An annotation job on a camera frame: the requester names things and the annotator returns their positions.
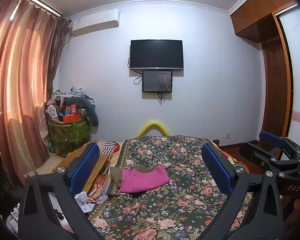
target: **pink garment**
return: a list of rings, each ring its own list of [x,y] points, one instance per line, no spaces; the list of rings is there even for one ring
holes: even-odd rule
[[[122,184],[120,192],[137,193],[160,187],[169,183],[169,177],[163,165],[158,165],[153,171],[143,173],[137,170],[121,170]]]

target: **silver screw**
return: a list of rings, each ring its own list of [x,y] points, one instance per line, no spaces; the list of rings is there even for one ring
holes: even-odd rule
[[[272,177],[272,176],[273,176],[273,173],[272,173],[271,171],[266,171],[266,175],[267,175],[268,177]]]
[[[236,167],[236,168],[235,168],[235,171],[236,171],[237,173],[243,173],[243,172],[244,172],[244,169],[243,169],[242,167]]]
[[[65,167],[59,167],[59,168],[57,168],[57,173],[64,173],[65,170],[66,170]]]
[[[30,171],[29,173],[28,173],[28,176],[29,177],[33,177],[35,175],[35,171]]]

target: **floral bedspread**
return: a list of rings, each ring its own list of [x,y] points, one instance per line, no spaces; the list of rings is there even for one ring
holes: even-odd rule
[[[116,167],[163,164],[170,183],[138,198],[120,194],[96,205],[89,219],[106,240],[195,240],[220,210],[226,195],[219,192],[201,157],[207,139],[185,136],[142,136],[127,140]],[[232,229],[243,220],[250,195]]]

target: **black monitor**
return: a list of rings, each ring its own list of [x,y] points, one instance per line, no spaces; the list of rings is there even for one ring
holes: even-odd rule
[[[143,71],[142,92],[172,92],[172,71]]]
[[[183,69],[182,41],[131,41],[130,69]]]

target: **white wall-mounted air conditioner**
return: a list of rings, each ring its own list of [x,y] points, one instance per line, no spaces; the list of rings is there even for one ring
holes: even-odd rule
[[[120,13],[112,9],[73,19],[73,36],[119,27]]]

